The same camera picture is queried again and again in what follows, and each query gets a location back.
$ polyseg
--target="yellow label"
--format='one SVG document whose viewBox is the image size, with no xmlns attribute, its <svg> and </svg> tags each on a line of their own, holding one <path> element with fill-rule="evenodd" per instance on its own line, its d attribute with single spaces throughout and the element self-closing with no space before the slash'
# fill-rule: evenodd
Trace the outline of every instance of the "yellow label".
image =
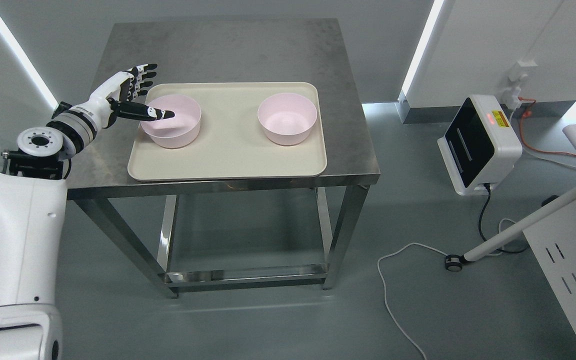
<svg viewBox="0 0 576 360">
<path fill-rule="evenodd" d="M 508 125 L 508 121 L 502 111 L 493 110 L 492 115 L 494 116 L 494 120 L 496 120 L 496 124 L 501 128 L 510 128 L 510 125 Z"/>
</svg>

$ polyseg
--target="orange cable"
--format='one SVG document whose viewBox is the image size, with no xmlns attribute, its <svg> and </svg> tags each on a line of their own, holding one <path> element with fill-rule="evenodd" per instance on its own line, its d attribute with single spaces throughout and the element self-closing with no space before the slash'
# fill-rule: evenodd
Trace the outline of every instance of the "orange cable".
<svg viewBox="0 0 576 360">
<path fill-rule="evenodd" d="M 576 153 L 572 153 L 572 152 L 566 152 L 566 151 L 546 151 L 546 150 L 539 150 L 538 148 L 534 148 L 530 145 L 528 145 L 528 143 L 526 142 L 526 140 L 524 139 L 524 120 L 527 119 L 528 117 L 530 117 L 533 112 L 530 111 L 530 108 L 533 107 L 533 105 L 535 105 L 535 103 L 537 102 L 537 100 L 535 100 L 534 98 L 525 98 L 525 97 L 519 97 L 519 100 L 521 101 L 532 101 L 532 103 L 530 103 L 530 105 L 528 105 L 528 107 L 526 107 L 526 110 L 523 112 L 523 114 L 521 114 L 521 118 L 519 119 L 519 138 L 521 139 L 521 143 L 523 144 L 523 146 L 526 146 L 526 148 L 535 151 L 537 153 L 542 153 L 542 154 L 556 154 L 556 155 L 566 155 L 567 157 L 574 157 L 576 158 Z"/>
</svg>

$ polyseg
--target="beige tray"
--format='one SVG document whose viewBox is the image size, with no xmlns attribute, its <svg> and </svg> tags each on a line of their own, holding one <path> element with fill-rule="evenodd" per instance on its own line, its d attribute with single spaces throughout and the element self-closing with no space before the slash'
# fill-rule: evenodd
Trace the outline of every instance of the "beige tray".
<svg viewBox="0 0 576 360">
<path fill-rule="evenodd" d="M 281 146 L 270 141 L 257 117 L 265 98 L 281 92 L 306 96 L 319 117 L 304 142 Z M 308 82 L 228 82 L 160 84 L 146 103 L 183 94 L 201 106 L 201 130 L 189 145 L 162 148 L 139 127 L 128 173 L 140 182 L 317 176 L 327 165 L 317 89 Z"/>
</svg>

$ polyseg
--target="pink bowl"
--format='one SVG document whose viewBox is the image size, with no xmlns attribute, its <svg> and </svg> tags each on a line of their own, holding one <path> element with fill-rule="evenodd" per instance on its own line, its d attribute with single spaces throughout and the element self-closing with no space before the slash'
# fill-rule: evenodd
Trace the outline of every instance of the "pink bowl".
<svg viewBox="0 0 576 360">
<path fill-rule="evenodd" d="M 149 107 L 172 110 L 174 116 L 155 121 L 140 121 L 141 128 L 162 148 L 181 148 L 199 135 L 202 109 L 193 98 L 181 94 L 164 95 L 148 102 Z"/>
<path fill-rule="evenodd" d="M 305 96 L 283 92 L 269 96 L 257 110 L 263 132 L 272 142 L 291 146 L 306 140 L 317 122 L 317 107 Z"/>
</svg>

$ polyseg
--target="wall light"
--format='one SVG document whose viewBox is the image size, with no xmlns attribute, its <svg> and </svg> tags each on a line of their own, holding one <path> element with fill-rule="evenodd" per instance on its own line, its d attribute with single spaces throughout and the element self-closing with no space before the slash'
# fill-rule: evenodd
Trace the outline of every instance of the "wall light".
<svg viewBox="0 0 576 360">
<path fill-rule="evenodd" d="M 425 26 L 421 32 L 419 43 L 416 44 L 416 50 L 414 50 L 414 55 L 412 57 L 412 61 L 410 62 L 410 67 L 408 68 L 406 77 L 404 78 L 404 83 L 401 86 L 401 91 L 403 91 L 404 95 L 408 93 L 410 85 L 412 84 L 412 80 L 415 77 L 415 73 L 417 73 L 419 62 L 421 62 L 421 58 L 426 51 L 428 41 L 430 40 L 430 34 L 432 34 L 433 29 L 435 28 L 435 24 L 437 23 L 437 18 L 439 17 L 439 12 L 441 11 L 442 6 L 444 6 L 444 0 L 434 0 L 434 3 L 432 3 L 430 13 L 428 14 L 428 19 L 425 21 Z"/>
<path fill-rule="evenodd" d="M 44 82 L 42 77 L 39 76 L 37 69 L 30 62 L 28 55 L 26 55 L 23 48 L 21 48 L 21 45 L 19 45 L 17 39 L 15 39 L 12 32 L 10 32 L 9 27 L 7 27 L 6 23 L 4 22 L 1 16 L 0 16 L 0 36 L 8 45 L 13 54 L 16 56 L 16 58 L 19 61 L 19 64 L 21 64 L 28 77 L 30 77 L 30 80 L 32 80 L 32 82 L 34 83 L 34 86 L 37 88 L 41 96 L 44 98 L 48 107 L 50 107 L 50 109 L 55 109 L 57 107 L 57 100 L 55 99 L 55 96 L 50 91 L 50 89 L 48 89 L 48 86 L 46 86 L 46 83 Z"/>
</svg>

